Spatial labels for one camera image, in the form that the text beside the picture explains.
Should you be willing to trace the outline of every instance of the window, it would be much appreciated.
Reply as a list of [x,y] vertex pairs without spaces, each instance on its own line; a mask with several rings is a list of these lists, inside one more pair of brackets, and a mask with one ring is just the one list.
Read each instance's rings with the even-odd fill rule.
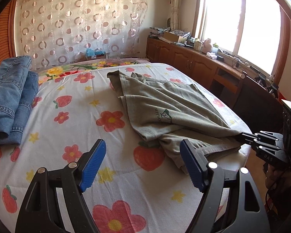
[[205,0],[200,38],[272,74],[281,37],[276,0]]

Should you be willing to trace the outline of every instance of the blue jeans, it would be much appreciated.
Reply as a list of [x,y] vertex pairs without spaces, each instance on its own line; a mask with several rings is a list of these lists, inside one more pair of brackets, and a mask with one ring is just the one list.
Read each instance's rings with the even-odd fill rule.
[[39,76],[35,72],[28,72],[18,108],[15,112],[14,123],[10,134],[6,138],[0,137],[0,144],[21,144],[23,130],[29,118],[32,102],[38,92]]
[[8,137],[28,75],[31,58],[9,58],[0,64],[0,138]]

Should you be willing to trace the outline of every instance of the window frame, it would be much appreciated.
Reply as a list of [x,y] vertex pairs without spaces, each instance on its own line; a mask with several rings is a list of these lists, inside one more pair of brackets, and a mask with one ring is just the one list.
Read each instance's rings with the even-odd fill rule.
[[[203,40],[204,37],[204,26],[207,23],[207,0],[197,0],[196,1],[196,10],[195,10],[195,18],[194,18],[194,24],[193,24],[193,30],[192,30],[192,36],[198,37],[199,39]],[[250,61],[242,58],[238,55],[238,50],[241,42],[241,37],[244,29],[244,18],[245,18],[245,8],[246,8],[246,0],[242,0],[241,3],[241,16],[239,20],[238,25],[238,33],[236,37],[236,43],[234,46],[233,51],[225,50],[229,52],[230,54],[238,57],[243,62],[246,62],[247,65],[251,65],[255,69],[258,69],[263,74],[265,74],[268,78],[273,76],[273,82],[278,85],[280,78],[282,76],[285,64],[286,64],[286,58],[288,54],[289,49],[289,38],[290,38],[290,19],[286,15],[286,13],[283,11],[283,9],[280,7],[281,12],[281,29],[280,29],[280,39],[279,39],[279,45],[277,50],[277,56],[275,59],[275,63],[273,66],[273,70],[271,74],[266,73],[262,68],[256,66],[255,64],[251,63]]]

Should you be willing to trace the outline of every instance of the cardboard box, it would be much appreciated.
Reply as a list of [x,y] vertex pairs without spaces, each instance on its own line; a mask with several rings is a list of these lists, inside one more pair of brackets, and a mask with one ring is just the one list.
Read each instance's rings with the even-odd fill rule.
[[186,37],[177,36],[177,35],[172,34],[170,32],[164,32],[163,38],[165,38],[171,42],[182,43],[182,44],[187,39]]

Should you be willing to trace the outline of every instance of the chair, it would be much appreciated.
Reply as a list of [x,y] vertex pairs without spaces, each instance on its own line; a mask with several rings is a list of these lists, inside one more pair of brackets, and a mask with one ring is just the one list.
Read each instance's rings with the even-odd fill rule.
[[265,88],[243,72],[231,103],[231,109],[248,125],[252,133],[280,133],[283,128],[283,107]]

